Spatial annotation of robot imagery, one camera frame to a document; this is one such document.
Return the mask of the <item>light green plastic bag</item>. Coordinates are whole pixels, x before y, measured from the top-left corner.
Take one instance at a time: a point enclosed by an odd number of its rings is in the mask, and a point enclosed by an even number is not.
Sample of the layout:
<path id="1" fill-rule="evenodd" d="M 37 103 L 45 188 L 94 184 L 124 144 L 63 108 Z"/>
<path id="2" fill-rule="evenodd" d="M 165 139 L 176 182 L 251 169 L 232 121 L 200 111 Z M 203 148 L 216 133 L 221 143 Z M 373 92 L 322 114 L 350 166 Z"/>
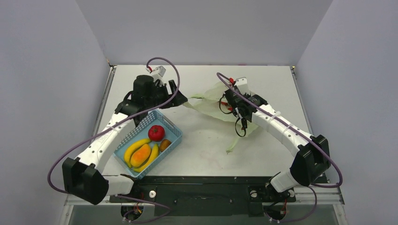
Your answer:
<path id="1" fill-rule="evenodd" d="M 234 117 L 232 114 L 226 115 L 219 109 L 218 101 L 225 90 L 225 85 L 222 82 L 217 82 L 205 92 L 194 94 L 189 97 L 189 100 L 196 99 L 193 104 L 188 101 L 187 103 L 184 103 L 183 106 L 191 108 L 201 114 L 226 122 L 227 124 L 234 125 L 237 120 L 236 117 Z M 248 123 L 245 137 L 249 137 L 253 131 L 258 129 L 258 127 L 258 125 Z M 228 143 L 228 145 L 222 144 L 222 148 L 227 154 L 234 150 L 239 138 L 239 136 L 236 136 L 230 143 Z"/>

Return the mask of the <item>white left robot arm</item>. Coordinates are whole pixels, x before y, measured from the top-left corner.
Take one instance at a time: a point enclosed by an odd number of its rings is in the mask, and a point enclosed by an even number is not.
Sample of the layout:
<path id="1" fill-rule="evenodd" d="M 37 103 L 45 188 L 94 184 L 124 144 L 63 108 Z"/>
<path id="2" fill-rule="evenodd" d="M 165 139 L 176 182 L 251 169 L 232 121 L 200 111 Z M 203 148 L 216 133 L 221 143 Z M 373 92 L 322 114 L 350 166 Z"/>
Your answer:
<path id="1" fill-rule="evenodd" d="M 139 75 L 133 88 L 117 105 L 107 127 L 89 139 L 91 144 L 75 158 L 62 163 L 64 189 L 91 204 L 106 196 L 122 195 L 127 201 L 139 198 L 140 188 L 130 175 L 103 175 L 105 165 L 122 140 L 155 109 L 180 106 L 188 99 L 179 91 L 180 79 L 165 84 L 161 75 Z"/>

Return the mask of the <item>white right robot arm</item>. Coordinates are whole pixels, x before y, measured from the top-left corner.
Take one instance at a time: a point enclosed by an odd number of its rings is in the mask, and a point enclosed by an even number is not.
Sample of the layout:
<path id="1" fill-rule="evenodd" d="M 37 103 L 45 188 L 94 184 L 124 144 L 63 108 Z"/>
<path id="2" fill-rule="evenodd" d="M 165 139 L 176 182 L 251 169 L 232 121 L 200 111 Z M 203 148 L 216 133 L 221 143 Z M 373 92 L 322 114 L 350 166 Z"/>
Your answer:
<path id="1" fill-rule="evenodd" d="M 240 98 L 238 90 L 226 90 L 224 96 L 232 107 L 232 113 L 239 119 L 264 128 L 294 157 L 291 167 L 278 173 L 265 186 L 265 195 L 277 200 L 283 192 L 296 186 L 309 186 L 327 169 L 331 163 L 325 157 L 329 154 L 327 139 L 302 131 L 280 115 L 280 112 L 258 95 Z"/>

